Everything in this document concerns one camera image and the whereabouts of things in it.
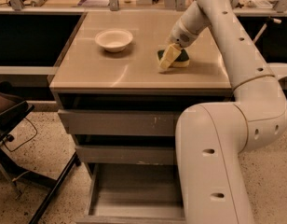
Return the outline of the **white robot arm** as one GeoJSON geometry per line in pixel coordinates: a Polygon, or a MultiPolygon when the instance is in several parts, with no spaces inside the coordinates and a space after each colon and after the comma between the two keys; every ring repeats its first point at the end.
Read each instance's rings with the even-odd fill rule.
{"type": "Polygon", "coordinates": [[[254,224],[239,167],[241,151],[264,147],[287,128],[287,100],[274,71],[233,12],[234,0],[194,0],[159,61],[167,70],[210,28],[234,99],[188,107],[175,131],[186,224],[254,224]]]}

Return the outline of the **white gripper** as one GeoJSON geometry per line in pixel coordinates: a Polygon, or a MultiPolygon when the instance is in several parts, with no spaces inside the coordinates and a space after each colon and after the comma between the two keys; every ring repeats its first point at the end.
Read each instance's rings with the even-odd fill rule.
{"type": "Polygon", "coordinates": [[[161,70],[167,70],[172,63],[180,56],[182,48],[189,47],[197,36],[189,32],[181,20],[178,20],[171,29],[170,42],[159,60],[161,70]]]}

